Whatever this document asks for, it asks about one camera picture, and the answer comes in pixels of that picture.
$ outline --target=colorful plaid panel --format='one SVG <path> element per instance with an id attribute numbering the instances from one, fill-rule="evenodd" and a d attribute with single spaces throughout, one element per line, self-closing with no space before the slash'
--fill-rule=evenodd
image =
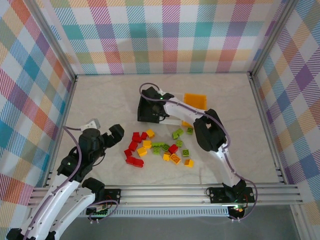
<path id="1" fill-rule="evenodd" d="M 320 3 L 300 0 L 258 73 L 286 175 L 320 238 Z"/>
<path id="2" fill-rule="evenodd" d="M 71 80 L 23 0 L 0 7 L 0 239 L 46 171 Z"/>
<path id="3" fill-rule="evenodd" d="M 273 18 L 269 11 L 280 5 L 274 0 L 50 3 L 38 0 L 78 74 L 247 72 L 267 22 L 279 15 Z"/>

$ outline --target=cable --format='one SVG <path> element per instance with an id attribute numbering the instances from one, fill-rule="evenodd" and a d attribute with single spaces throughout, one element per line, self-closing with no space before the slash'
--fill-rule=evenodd
<path id="1" fill-rule="evenodd" d="M 189 111 L 191 111 L 191 112 L 193 112 L 193 113 L 195 113 L 195 114 L 199 114 L 199 115 L 202 115 L 202 116 L 205 116 L 205 117 L 211 119 L 212 121 L 214 121 L 214 123 L 216 123 L 216 124 L 219 126 L 219 128 L 221 128 L 221 130 L 224 132 L 225 137 L 226 137 L 226 139 L 227 139 L 227 144 L 226 144 L 226 146 L 224 146 L 224 147 L 222 148 L 222 149 L 223 149 L 223 154 L 224 154 L 224 157 L 225 157 L 225 160 L 226 160 L 226 163 L 228 164 L 231 172 L 232 172 L 235 176 L 237 176 L 238 178 L 240 178 L 240 179 L 243 180 L 243 181 L 246 181 L 246 182 L 251 183 L 251 184 L 253 185 L 253 187 L 254 187 L 254 190 L 255 190 L 255 201 L 254 201 L 254 204 L 253 204 L 253 206 L 252 206 L 252 208 L 251 208 L 251 211 L 250 211 L 249 213 L 247 213 L 246 216 L 244 216 L 244 217 L 241 218 L 242 220 L 243 220 L 243 219 L 246 219 L 246 218 L 253 212 L 255 206 L 257 205 L 257 202 L 258 202 L 258 189 L 257 189 L 256 184 L 255 184 L 253 181 L 248 180 L 248 179 L 240 176 L 239 174 L 237 174 L 236 171 L 235 171 L 235 170 L 233 169 L 233 167 L 231 166 L 230 161 L 229 161 L 229 159 L 228 159 L 228 156 L 227 156 L 227 154 L 226 154 L 226 152 L 225 152 L 225 150 L 226 150 L 228 147 L 230 147 L 230 145 L 231 145 L 231 139 L 230 139 L 230 136 L 229 136 L 227 130 L 224 128 L 224 126 L 222 126 L 222 124 L 221 124 L 218 120 L 216 120 L 214 117 L 212 117 L 212 116 L 210 116 L 210 115 L 208 115 L 208 114 L 206 114 L 206 113 L 203 113 L 203 112 L 198 112 L 198 111 L 190 108 L 189 106 L 182 104 L 181 102 L 176 102 L 176 101 L 172 101 L 172 100 L 168 100 L 168 99 L 154 99 L 154 98 L 150 98 L 150 97 L 147 97 L 147 96 L 143 95 L 143 93 L 142 93 L 142 87 L 145 86 L 145 85 L 152 85 L 152 86 L 156 87 L 158 91 L 160 90 L 160 88 L 159 88 L 156 84 L 154 84 L 154 83 L 152 83 L 152 82 L 145 82 L 145 83 L 143 83 L 143 84 L 139 87 L 139 93 L 140 93 L 141 97 L 143 97 L 144 99 L 149 100 L 149 101 L 153 101 L 153 102 L 168 102 L 168 103 L 171 103 L 171 104 L 176 104 L 176 105 L 181 106 L 181 107 L 183 107 L 183 108 L 185 108 L 185 109 L 188 109 Z"/>
<path id="2" fill-rule="evenodd" d="M 92 167 L 98 166 L 100 163 L 102 163 L 102 161 L 105 159 L 105 156 L 106 156 L 106 154 L 103 155 L 103 158 L 101 159 L 100 162 L 98 162 L 98 163 L 95 164 L 95 165 L 92 165 Z"/>
<path id="3" fill-rule="evenodd" d="M 96 220 L 96 223 L 97 223 L 97 224 L 98 224 L 99 222 L 103 221 L 103 220 L 106 220 L 107 218 L 110 218 L 110 216 L 115 213 L 115 211 L 117 210 L 117 208 L 118 208 L 118 206 L 119 206 L 119 203 L 118 203 L 116 200 L 104 200 L 104 201 L 99 201 L 99 202 L 92 203 L 92 204 L 90 204 L 90 205 L 88 206 L 88 208 L 89 208 L 89 207 L 92 207 L 92 206 L 95 206 L 95 205 L 98 205 L 98 204 L 104 204 L 104 203 L 115 203 L 116 206 L 115 206 L 115 209 L 114 209 L 112 212 L 110 212 L 107 216 L 105 216 L 104 218 L 100 219 L 99 221 Z M 94 220 L 91 218 L 91 215 L 92 215 L 92 214 L 93 214 L 93 212 L 90 213 L 90 215 L 89 215 L 89 220 L 91 221 L 91 223 L 94 222 Z"/>
<path id="4" fill-rule="evenodd" d="M 23 240 L 26 240 L 27 239 L 27 236 L 30 232 L 30 230 L 32 229 L 33 225 L 37 222 L 37 218 L 39 216 L 39 214 L 41 213 L 42 209 L 46 206 L 47 202 L 54 196 L 56 195 L 57 192 L 60 191 L 60 189 L 62 189 L 68 182 L 69 180 L 77 173 L 77 171 L 79 170 L 80 168 L 80 165 L 81 165 L 81 161 L 82 161 L 82 153 L 81 153 L 81 148 L 80 148 L 80 145 L 78 143 L 78 141 L 76 140 L 76 138 L 72 135 L 72 133 L 68 130 L 68 128 L 66 126 L 63 126 L 62 127 L 67 134 L 69 134 L 69 136 L 72 138 L 72 140 L 74 141 L 75 143 L 75 146 L 78 150 L 78 154 L 79 154 L 79 158 L 78 158 L 78 164 L 76 166 L 76 168 L 74 169 L 73 173 L 71 173 L 71 175 L 59 186 L 56 188 L 56 190 L 52 191 L 51 195 L 49 195 L 43 202 L 43 204 L 41 204 L 41 206 L 39 207 L 39 209 L 36 211 L 36 213 L 34 214 L 25 234 L 24 234 L 24 237 L 23 237 Z"/>
<path id="5" fill-rule="evenodd" d="M 69 129 L 69 130 L 74 130 L 74 131 L 81 131 L 81 128 L 75 128 L 75 127 L 70 127 L 70 126 L 65 126 L 66 129 Z"/>

